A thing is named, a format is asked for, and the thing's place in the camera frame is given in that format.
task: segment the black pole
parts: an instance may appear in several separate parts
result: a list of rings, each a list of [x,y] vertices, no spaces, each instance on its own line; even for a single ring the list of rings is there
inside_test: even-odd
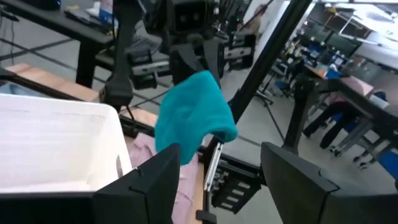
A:
[[[255,62],[246,81],[243,83],[242,88],[238,90],[234,98],[231,100],[231,111],[235,123],[238,123],[239,119],[242,117],[244,110],[248,107],[257,89],[271,70],[278,54],[292,35],[311,2],[312,0],[291,0],[266,46],[263,48],[259,58]],[[213,138],[206,151],[203,153],[205,168],[208,167],[208,164],[211,161],[211,157],[217,143],[218,140]]]

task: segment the teal towel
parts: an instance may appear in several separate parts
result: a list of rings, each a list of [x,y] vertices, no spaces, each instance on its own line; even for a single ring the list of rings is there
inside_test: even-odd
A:
[[[209,71],[198,72],[173,87],[160,105],[155,148],[180,144],[181,165],[188,164],[207,134],[221,142],[238,136],[231,108]]]

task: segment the black bracket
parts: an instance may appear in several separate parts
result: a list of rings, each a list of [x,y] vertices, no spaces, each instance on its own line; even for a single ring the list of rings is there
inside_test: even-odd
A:
[[[173,45],[169,52],[170,71],[177,85],[196,72],[209,70],[220,86],[224,68],[224,45],[217,39],[204,40],[201,44]]]
[[[197,220],[200,220],[203,222],[203,224],[217,224],[217,216],[210,213],[206,212],[203,210],[197,210]]]

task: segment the metal rod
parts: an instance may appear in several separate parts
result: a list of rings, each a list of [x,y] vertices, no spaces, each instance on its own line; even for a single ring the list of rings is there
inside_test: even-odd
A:
[[[248,107],[257,89],[271,70],[278,54],[292,35],[311,2],[312,0],[291,0],[266,46],[263,48],[259,58],[255,62],[253,69],[250,71],[246,81],[243,83],[242,88],[238,90],[234,98],[231,100],[231,111],[235,123],[237,123],[240,117],[242,117],[244,110]],[[203,153],[203,162],[205,163],[206,169],[210,164],[211,157],[217,143],[218,140],[213,138],[206,151]]]
[[[325,28],[326,25],[328,25],[328,23],[329,23],[329,21],[331,20],[332,17],[333,17],[333,16],[329,16],[329,19],[325,22],[325,24],[323,25],[323,28]]]
[[[220,161],[221,153],[223,152],[223,145],[218,143],[217,150],[214,151],[213,158],[211,158],[210,168],[207,170],[204,190],[210,192],[211,184],[213,183],[216,174],[218,162]]]

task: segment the white plastic bin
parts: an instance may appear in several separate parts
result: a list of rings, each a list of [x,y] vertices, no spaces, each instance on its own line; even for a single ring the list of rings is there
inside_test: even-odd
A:
[[[95,191],[117,164],[132,170],[112,107],[0,94],[0,193]]]

